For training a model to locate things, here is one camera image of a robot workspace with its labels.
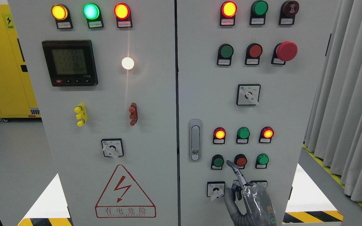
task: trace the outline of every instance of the digital power meter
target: digital power meter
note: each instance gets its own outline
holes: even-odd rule
[[[90,40],[45,40],[42,43],[52,86],[95,86],[95,57]]]

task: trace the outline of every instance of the warning triangle sign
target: warning triangle sign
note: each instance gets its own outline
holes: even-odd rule
[[[95,210],[98,218],[156,217],[156,206],[121,164],[112,173]]]

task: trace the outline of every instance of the lightning bolt symbol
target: lightning bolt symbol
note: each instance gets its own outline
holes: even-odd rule
[[[124,180],[125,180],[125,176],[122,176],[121,179],[119,179],[119,182],[118,182],[117,186],[116,186],[115,189],[114,189],[114,190],[116,191],[116,190],[121,190],[121,189],[126,188],[125,191],[124,191],[124,193],[122,193],[122,196],[124,196],[125,193],[127,193],[128,189],[132,186],[132,185],[128,185],[128,186],[119,187],[119,185],[120,185]],[[119,203],[119,202],[122,200],[122,199],[121,199],[122,196],[117,199],[117,203]]]

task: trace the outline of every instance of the yellow cabinet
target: yellow cabinet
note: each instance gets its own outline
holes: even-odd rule
[[[40,117],[8,5],[0,5],[0,117]]]

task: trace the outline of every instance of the yellow warning sticker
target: yellow warning sticker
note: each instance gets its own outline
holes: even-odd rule
[[[15,29],[15,24],[13,23],[12,15],[11,14],[3,14],[3,16],[4,16],[6,29]]]

